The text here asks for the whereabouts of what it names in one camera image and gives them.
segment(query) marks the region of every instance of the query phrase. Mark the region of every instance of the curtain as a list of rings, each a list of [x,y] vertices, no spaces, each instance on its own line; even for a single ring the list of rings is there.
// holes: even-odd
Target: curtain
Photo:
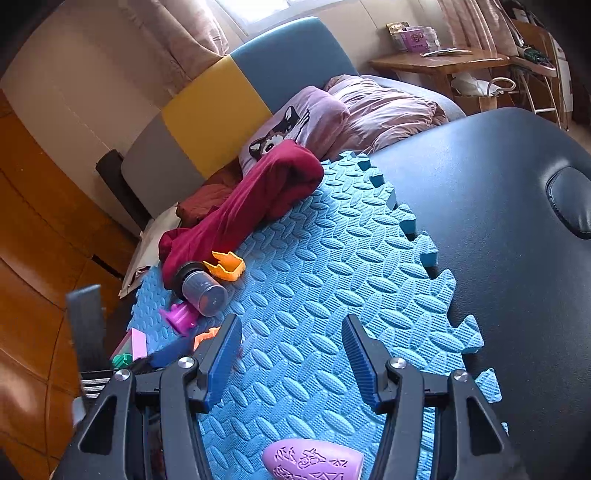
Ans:
[[[175,95],[228,53],[228,41],[206,0],[118,0],[155,49]]]
[[[438,2],[456,47],[481,48],[510,57],[518,55],[505,12],[496,0]]]

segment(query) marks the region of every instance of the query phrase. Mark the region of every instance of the purple egg-shaped object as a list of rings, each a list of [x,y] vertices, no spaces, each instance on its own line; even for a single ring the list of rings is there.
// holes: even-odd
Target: purple egg-shaped object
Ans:
[[[276,480],[359,480],[363,453],[319,440],[285,439],[264,450],[262,463]]]

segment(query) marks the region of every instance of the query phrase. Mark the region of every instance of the purple plastic toy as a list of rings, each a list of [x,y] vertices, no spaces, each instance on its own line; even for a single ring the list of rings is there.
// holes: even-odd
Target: purple plastic toy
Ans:
[[[170,307],[170,312],[160,309],[160,315],[177,331],[185,336],[195,325],[199,318],[199,312],[189,302],[175,303]]]
[[[262,463],[275,480],[359,480],[363,453],[319,440],[285,439],[263,451]]]

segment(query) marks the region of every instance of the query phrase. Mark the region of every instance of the metal screw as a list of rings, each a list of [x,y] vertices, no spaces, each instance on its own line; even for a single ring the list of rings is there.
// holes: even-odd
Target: metal screw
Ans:
[[[192,356],[184,356],[178,360],[178,365],[180,368],[191,368],[195,365],[195,359]]]
[[[400,358],[399,356],[395,356],[394,358],[390,359],[390,366],[399,370],[406,368],[407,361],[404,358]]]
[[[468,378],[470,378],[470,374],[465,370],[456,370],[453,373],[453,378],[458,382],[467,382]]]
[[[129,373],[129,370],[123,368],[121,370],[117,370],[113,376],[115,377],[115,380],[122,382],[123,380],[127,380],[130,375],[131,373]]]

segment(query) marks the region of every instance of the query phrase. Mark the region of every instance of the red cloth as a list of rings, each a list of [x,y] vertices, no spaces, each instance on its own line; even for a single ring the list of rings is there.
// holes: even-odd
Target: red cloth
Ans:
[[[285,215],[309,197],[322,181],[324,169],[310,150],[285,140],[253,167],[215,212],[197,226],[166,232],[158,244],[164,286],[186,262],[213,262],[212,251],[236,250],[261,221]]]

